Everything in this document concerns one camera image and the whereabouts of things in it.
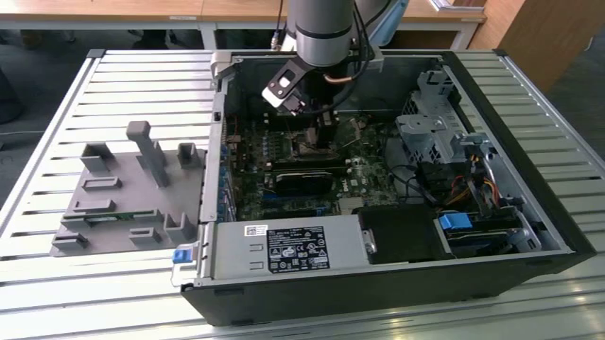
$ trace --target sticker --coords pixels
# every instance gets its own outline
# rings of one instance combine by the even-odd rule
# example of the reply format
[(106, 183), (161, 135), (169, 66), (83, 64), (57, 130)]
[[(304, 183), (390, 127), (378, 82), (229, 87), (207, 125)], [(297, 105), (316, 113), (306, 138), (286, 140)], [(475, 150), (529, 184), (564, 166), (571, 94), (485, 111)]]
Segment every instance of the sticker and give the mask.
[(171, 20), (198, 20), (197, 16), (171, 16)]
[(272, 273), (330, 269), (324, 227), (265, 230), (265, 232)]
[(268, 225), (248, 225), (245, 227), (245, 236), (265, 236), (268, 234)]
[(118, 221), (118, 218), (114, 217), (114, 216), (109, 216), (109, 217), (94, 217), (94, 218), (87, 218), (86, 221), (87, 221), (87, 222), (114, 222), (114, 221)]

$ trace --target robotic arm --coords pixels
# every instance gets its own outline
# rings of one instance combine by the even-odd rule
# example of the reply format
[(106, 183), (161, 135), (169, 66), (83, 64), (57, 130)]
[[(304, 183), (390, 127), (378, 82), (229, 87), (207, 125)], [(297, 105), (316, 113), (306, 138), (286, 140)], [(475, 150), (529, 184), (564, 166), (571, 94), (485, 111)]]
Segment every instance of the robotic arm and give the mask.
[[(297, 49), (264, 97), (293, 115), (330, 113), (374, 58), (370, 44), (393, 39), (409, 0), (290, 0), (284, 50)], [(349, 65), (357, 63), (353, 75)], [(334, 97), (344, 90), (342, 99)]]

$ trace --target warning label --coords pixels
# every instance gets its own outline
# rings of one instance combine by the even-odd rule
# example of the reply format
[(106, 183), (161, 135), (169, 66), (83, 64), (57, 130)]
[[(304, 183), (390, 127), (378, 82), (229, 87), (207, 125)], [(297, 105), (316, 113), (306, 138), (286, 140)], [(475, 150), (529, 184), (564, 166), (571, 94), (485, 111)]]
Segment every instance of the warning label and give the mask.
[(324, 227), (268, 230), (268, 255), (272, 273), (330, 268)]

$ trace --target blue drive bracket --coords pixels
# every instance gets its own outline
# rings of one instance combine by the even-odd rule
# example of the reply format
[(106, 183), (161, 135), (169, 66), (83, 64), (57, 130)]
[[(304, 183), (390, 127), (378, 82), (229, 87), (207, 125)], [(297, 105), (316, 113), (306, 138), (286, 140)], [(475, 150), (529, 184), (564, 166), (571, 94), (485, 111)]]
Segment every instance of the blue drive bracket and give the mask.
[(464, 212), (445, 214), (439, 218), (439, 222), (444, 230), (471, 229), (473, 227), (469, 215)]

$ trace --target blue latch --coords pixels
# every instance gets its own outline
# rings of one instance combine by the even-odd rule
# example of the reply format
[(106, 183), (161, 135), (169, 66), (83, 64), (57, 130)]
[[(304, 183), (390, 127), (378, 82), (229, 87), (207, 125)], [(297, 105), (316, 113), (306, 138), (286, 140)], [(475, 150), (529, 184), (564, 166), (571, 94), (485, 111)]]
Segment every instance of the blue latch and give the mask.
[(473, 227), (471, 223), (469, 215), (464, 212), (456, 212), (452, 214), (445, 214), (439, 218), (439, 222), (443, 225), (443, 229), (469, 229)]
[(193, 249), (175, 249), (173, 263), (187, 264), (189, 262), (193, 262)]

